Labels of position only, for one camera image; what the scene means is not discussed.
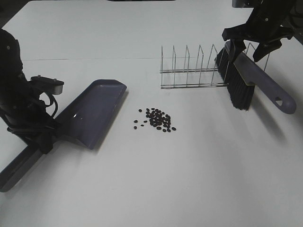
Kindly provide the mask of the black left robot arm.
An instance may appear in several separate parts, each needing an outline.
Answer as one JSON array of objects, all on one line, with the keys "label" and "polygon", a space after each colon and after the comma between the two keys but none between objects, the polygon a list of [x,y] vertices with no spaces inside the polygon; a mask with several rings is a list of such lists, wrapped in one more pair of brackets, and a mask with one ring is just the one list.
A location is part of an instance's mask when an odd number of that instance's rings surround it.
[{"label": "black left robot arm", "polygon": [[27,80],[23,72],[18,40],[0,30],[0,116],[8,131],[26,144],[36,145],[44,154],[53,149],[53,137],[60,124],[52,105],[58,110],[55,95],[62,93],[64,82],[42,76]]}]

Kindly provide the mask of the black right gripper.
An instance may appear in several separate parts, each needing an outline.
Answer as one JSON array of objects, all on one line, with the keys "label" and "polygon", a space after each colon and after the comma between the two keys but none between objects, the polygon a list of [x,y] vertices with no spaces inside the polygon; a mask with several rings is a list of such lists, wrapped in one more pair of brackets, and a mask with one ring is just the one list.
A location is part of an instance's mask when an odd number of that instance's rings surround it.
[{"label": "black right gripper", "polygon": [[279,49],[282,46],[280,39],[290,40],[293,37],[291,28],[281,26],[285,17],[286,15],[250,16],[244,24],[225,28],[222,37],[225,41],[230,39],[229,61],[233,63],[246,49],[243,40],[259,43],[253,53],[254,62]]}]

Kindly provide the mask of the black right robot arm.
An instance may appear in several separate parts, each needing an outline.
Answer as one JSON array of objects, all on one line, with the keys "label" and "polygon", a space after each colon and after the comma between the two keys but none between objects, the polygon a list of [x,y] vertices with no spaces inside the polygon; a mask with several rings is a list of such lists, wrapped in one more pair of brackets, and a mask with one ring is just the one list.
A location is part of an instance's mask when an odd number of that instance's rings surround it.
[{"label": "black right robot arm", "polygon": [[258,43],[253,53],[255,62],[279,49],[282,38],[290,40],[294,31],[282,24],[294,4],[294,0],[259,0],[244,24],[225,28],[222,37],[230,40],[229,61],[234,62],[246,49],[245,40]]}]

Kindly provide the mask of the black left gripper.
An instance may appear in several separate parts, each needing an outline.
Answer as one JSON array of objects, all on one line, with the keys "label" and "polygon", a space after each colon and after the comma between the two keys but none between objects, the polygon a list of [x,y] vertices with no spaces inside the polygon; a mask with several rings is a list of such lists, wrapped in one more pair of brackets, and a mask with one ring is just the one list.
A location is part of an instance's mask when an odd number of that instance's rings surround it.
[{"label": "black left gripper", "polygon": [[29,140],[35,140],[43,154],[53,149],[56,130],[62,125],[53,118],[35,118],[33,121],[18,118],[7,118],[6,124],[11,133]]}]

